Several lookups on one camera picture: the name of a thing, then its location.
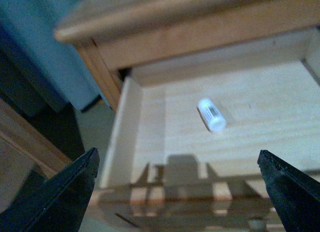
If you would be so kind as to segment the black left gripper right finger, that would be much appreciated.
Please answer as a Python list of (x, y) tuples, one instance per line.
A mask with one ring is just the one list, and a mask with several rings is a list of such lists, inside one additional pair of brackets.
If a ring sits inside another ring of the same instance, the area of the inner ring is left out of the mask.
[(320, 230), (320, 183), (267, 150), (257, 160), (286, 231)]

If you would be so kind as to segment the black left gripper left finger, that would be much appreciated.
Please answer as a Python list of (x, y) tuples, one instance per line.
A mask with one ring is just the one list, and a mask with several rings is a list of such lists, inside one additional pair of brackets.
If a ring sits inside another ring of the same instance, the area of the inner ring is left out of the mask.
[(0, 214), (1, 231), (78, 231), (92, 196), (100, 157), (81, 155)]

